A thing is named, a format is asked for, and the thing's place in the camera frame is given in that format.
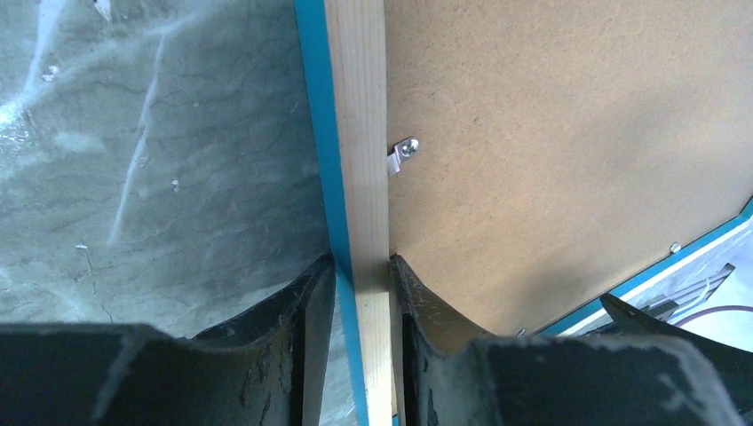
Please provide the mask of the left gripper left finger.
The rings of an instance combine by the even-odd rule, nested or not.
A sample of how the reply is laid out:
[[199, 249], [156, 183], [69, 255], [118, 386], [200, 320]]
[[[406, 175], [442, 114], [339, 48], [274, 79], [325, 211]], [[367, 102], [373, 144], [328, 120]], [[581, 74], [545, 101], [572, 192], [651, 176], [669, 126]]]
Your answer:
[[146, 324], [4, 324], [4, 425], [315, 425], [336, 264], [193, 338]]

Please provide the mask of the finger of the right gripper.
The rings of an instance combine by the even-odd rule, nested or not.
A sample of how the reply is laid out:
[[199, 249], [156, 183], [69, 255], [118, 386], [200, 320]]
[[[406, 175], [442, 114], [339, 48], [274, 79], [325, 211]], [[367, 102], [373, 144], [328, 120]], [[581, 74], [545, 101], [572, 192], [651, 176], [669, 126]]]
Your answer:
[[599, 301], [612, 320], [627, 334], [663, 335], [688, 341], [714, 365], [738, 411], [752, 411], [751, 352], [672, 326], [616, 296], [604, 294]]

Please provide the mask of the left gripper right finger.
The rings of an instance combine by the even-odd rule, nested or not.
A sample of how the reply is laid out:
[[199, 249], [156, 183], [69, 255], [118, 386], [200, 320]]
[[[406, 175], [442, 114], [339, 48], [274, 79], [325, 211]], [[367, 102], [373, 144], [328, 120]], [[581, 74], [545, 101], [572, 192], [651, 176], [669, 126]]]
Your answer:
[[389, 263], [403, 425], [741, 425], [714, 365], [663, 335], [499, 336]]

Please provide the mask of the brown cardboard backing board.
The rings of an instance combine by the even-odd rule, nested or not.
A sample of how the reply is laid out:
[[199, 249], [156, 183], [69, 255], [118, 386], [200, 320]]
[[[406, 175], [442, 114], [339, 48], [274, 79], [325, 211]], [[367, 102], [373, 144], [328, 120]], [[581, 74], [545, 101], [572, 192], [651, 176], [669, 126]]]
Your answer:
[[544, 327], [752, 195], [749, 1], [389, 1], [391, 239], [487, 330]]

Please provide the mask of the blue wooden picture frame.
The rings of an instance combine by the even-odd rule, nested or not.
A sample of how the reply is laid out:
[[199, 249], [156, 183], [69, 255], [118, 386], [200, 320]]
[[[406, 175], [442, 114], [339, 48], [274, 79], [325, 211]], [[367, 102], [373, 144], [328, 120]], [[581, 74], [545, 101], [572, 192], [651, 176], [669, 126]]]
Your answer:
[[[390, 181], [421, 146], [415, 136], [389, 134], [387, 2], [297, 3], [330, 234], [353, 286], [366, 418], [371, 425], [401, 424], [396, 388], [402, 365], [400, 306], [389, 263], [392, 256], [402, 255], [391, 239]], [[522, 328], [511, 335], [482, 328], [499, 336], [617, 335], [620, 328], [602, 307], [602, 295], [616, 296], [643, 311], [665, 285], [678, 283], [682, 273], [708, 266], [713, 249], [751, 228], [752, 195], [736, 216], [693, 241], [673, 244], [667, 256], [544, 327]]]

